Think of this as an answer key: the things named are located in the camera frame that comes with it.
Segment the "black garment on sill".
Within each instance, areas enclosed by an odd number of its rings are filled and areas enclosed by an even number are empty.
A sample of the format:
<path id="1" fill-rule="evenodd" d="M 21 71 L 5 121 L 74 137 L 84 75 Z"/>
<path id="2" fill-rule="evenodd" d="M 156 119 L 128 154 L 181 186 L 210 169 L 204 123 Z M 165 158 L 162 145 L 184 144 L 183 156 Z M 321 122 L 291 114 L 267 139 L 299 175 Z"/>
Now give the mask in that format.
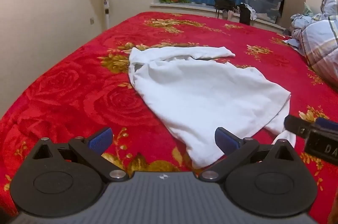
<path id="1" fill-rule="evenodd" d="M 241 3 L 238 5 L 240 10 L 240 23 L 250 25 L 251 21 L 257 19 L 256 11 L 248 4 Z"/>

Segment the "red floral blanket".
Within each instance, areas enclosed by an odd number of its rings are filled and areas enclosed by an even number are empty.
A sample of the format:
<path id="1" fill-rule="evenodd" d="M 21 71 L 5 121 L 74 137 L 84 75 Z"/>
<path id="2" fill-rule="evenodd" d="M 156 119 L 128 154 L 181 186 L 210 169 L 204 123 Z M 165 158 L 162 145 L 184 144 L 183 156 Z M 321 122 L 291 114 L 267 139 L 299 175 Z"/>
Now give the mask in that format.
<path id="1" fill-rule="evenodd" d="M 1 119 L 1 209 L 15 216 L 10 183 L 36 142 L 113 130 L 104 154 L 128 173 L 191 171 L 174 139 L 129 83 L 128 52 L 164 46 L 225 46 L 238 68 L 255 67 L 291 93 L 290 112 L 337 121 L 337 90 L 316 75 L 279 33 L 197 15 L 144 12 L 92 39 L 41 75 Z"/>

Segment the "clear storage bin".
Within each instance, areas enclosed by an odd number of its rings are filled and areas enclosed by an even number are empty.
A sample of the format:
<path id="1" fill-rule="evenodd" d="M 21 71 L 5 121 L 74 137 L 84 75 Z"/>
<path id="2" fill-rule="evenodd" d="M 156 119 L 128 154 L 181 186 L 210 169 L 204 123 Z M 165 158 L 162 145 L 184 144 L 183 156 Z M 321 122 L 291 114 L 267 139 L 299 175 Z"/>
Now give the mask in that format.
<path id="1" fill-rule="evenodd" d="M 242 2 L 256 11 L 258 19 L 275 24 L 280 17 L 279 8 L 283 0 L 242 0 Z"/>

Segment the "plaid quilt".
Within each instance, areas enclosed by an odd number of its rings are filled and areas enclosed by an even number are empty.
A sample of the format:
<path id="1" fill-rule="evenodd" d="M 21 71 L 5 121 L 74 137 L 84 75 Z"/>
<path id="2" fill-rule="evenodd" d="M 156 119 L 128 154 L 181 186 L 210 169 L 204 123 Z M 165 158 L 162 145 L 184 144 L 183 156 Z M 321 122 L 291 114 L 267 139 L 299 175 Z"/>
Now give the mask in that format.
<path id="1" fill-rule="evenodd" d="M 337 0 L 322 0 L 318 14 L 295 14 L 290 19 L 292 38 L 286 43 L 318 76 L 337 87 Z"/>

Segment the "white shirt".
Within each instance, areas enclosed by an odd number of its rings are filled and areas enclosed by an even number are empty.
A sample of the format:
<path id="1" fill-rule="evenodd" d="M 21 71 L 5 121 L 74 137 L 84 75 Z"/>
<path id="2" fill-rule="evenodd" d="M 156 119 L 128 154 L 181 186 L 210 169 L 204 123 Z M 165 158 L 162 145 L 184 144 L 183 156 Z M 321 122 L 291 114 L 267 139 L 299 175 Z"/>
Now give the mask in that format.
<path id="1" fill-rule="evenodd" d="M 194 168 L 204 168 L 224 154 L 215 143 L 222 127 L 236 137 L 265 128 L 277 139 L 296 143 L 283 121 L 291 94 L 254 67 L 219 63 L 231 57 L 225 47 L 133 48 L 128 75 L 134 89 L 173 137 L 186 145 Z"/>

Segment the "black bag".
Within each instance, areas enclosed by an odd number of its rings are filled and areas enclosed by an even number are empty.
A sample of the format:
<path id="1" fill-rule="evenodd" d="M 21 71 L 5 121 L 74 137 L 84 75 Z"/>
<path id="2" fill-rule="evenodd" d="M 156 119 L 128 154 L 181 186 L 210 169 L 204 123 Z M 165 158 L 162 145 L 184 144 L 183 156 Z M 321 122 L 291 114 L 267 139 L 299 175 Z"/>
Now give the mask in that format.
<path id="1" fill-rule="evenodd" d="M 214 0 L 214 8 L 216 9 L 217 18 L 222 13 L 224 19 L 228 19 L 237 9 L 237 5 L 233 0 Z"/>

